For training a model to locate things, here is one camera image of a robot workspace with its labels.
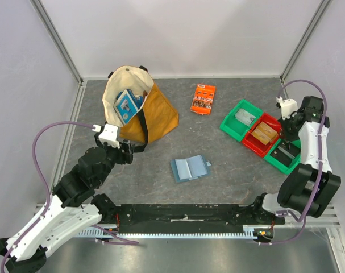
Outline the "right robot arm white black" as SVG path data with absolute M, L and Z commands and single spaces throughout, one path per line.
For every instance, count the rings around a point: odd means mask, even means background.
M 285 144 L 300 141 L 300 162 L 282 183 L 277 194 L 264 194 L 261 204 L 251 209 L 252 220 L 263 224 L 271 213 L 283 209 L 299 212 L 301 217 L 318 218 L 341 185 L 333 174 L 327 155 L 330 121 L 323 98 L 306 96 L 300 105 L 293 99 L 277 97 L 279 120 Z

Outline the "blue card holder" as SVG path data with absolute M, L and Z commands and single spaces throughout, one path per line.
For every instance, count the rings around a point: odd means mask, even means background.
M 185 159 L 175 159 L 170 162 L 174 179 L 183 183 L 210 175 L 211 163 L 203 155 Z

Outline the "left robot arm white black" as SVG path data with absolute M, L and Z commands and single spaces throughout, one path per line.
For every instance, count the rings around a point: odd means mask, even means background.
M 96 194 L 117 164 L 130 164 L 133 149 L 104 142 L 88 149 L 72 170 L 53 188 L 43 208 L 16 235 L 0 239 L 1 272 L 37 272 L 52 250 L 82 229 L 107 224 L 117 213 L 106 194 Z

